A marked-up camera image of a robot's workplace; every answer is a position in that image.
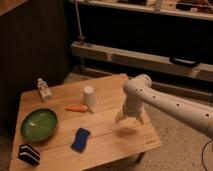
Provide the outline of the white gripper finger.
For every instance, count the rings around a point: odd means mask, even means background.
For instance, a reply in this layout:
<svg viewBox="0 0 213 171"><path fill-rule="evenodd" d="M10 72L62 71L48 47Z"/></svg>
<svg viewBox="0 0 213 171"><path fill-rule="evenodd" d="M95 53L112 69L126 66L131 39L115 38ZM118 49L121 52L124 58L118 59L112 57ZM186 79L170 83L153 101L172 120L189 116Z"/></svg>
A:
<svg viewBox="0 0 213 171"><path fill-rule="evenodd" d="M122 113L122 111L120 110L120 111L117 113L116 117L115 117L115 123L118 123L118 122L120 122L121 120L123 120L123 113Z"/></svg>
<svg viewBox="0 0 213 171"><path fill-rule="evenodd" d="M137 120L141 123L141 125L144 124L144 120L143 120L141 114L139 114L139 115L137 116Z"/></svg>

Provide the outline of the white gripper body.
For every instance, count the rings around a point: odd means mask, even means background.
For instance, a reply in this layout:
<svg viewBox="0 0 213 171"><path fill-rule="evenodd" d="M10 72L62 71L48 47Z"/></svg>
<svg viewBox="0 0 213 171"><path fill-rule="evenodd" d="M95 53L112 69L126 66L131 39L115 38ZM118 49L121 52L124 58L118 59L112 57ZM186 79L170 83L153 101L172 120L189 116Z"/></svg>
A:
<svg viewBox="0 0 213 171"><path fill-rule="evenodd" d="M128 117L139 117L142 112L142 101L136 97L127 96L122 106L122 114Z"/></svg>

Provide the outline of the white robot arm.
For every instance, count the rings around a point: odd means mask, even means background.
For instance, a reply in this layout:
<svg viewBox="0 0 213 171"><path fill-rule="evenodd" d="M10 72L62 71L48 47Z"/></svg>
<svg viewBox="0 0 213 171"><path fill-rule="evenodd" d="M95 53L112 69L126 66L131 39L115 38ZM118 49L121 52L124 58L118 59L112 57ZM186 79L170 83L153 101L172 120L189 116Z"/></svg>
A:
<svg viewBox="0 0 213 171"><path fill-rule="evenodd" d="M115 118L116 123L127 117L135 117L143 123L141 113L142 103L145 102L213 139L213 107L159 92L151 86L152 80L146 74L124 83L126 98Z"/></svg>

